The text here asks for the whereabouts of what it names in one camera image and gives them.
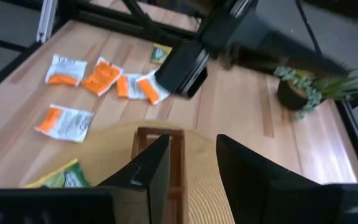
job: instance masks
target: plant pot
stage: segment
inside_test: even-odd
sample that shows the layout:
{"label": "plant pot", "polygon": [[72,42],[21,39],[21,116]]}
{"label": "plant pot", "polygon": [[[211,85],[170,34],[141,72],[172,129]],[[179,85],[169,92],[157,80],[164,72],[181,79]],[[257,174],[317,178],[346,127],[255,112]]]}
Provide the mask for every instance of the plant pot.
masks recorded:
{"label": "plant pot", "polygon": [[293,111],[301,110],[308,102],[305,92],[282,80],[278,85],[277,96],[281,105]]}

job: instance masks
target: wooden tabletop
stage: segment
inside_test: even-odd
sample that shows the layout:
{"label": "wooden tabletop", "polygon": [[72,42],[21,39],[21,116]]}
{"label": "wooden tabletop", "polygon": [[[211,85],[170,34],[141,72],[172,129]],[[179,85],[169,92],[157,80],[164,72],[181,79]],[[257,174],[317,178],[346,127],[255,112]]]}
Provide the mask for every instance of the wooden tabletop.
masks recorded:
{"label": "wooden tabletop", "polygon": [[[150,15],[164,20],[164,15],[154,13]],[[181,26],[191,29],[192,18],[182,17],[180,21],[186,22]],[[12,72],[0,84],[0,187],[28,184],[37,164],[74,144],[34,131],[50,103],[94,111],[91,132],[120,121],[168,120],[211,139],[227,134],[319,183],[358,182],[358,161],[334,102],[324,102],[294,123],[276,99],[278,80],[252,70],[225,71],[210,61],[209,76],[191,100],[170,96],[156,106],[118,98],[115,87],[97,97],[81,86],[44,83],[53,54],[88,61],[86,76],[100,56],[128,73],[147,73],[158,68],[149,62],[152,48],[153,43],[145,40],[70,21]]]}

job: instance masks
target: potted plant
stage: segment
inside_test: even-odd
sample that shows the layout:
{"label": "potted plant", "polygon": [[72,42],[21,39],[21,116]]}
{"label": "potted plant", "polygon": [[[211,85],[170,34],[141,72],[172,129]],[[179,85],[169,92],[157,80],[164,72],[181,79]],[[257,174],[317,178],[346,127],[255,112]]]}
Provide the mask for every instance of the potted plant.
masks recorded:
{"label": "potted plant", "polygon": [[289,67],[277,67],[274,75],[281,78],[277,96],[289,110],[297,111],[295,119],[302,119],[325,99],[343,100],[358,93],[356,77],[317,77]]}

